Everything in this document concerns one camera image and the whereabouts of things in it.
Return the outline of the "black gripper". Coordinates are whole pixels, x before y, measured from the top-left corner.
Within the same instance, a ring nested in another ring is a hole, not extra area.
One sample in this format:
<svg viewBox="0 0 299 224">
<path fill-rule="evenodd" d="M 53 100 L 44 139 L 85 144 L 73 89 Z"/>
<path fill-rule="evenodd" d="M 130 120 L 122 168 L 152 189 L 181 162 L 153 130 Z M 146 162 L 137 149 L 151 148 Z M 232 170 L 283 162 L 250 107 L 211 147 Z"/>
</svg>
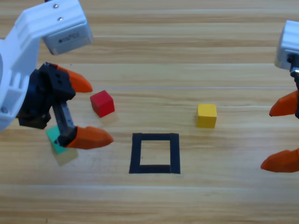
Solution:
<svg viewBox="0 0 299 224">
<path fill-rule="evenodd" d="M 295 114 L 299 119 L 299 75 L 295 74 L 294 81 L 297 90 L 277 100 L 270 109 L 270 116 L 286 116 Z M 261 169 L 276 173 L 294 173 L 299 171 L 299 149 L 284 150 L 270 155 L 260 166 Z"/>
<path fill-rule="evenodd" d="M 17 114 L 19 125 L 44 129 L 53 109 L 60 135 L 57 143 L 62 147 L 94 149 L 111 144 L 113 137 L 104 129 L 87 126 L 75 127 L 67 101 L 76 93 L 93 91 L 90 82 L 81 74 L 45 62 L 30 75 L 24 102 Z"/>
</svg>

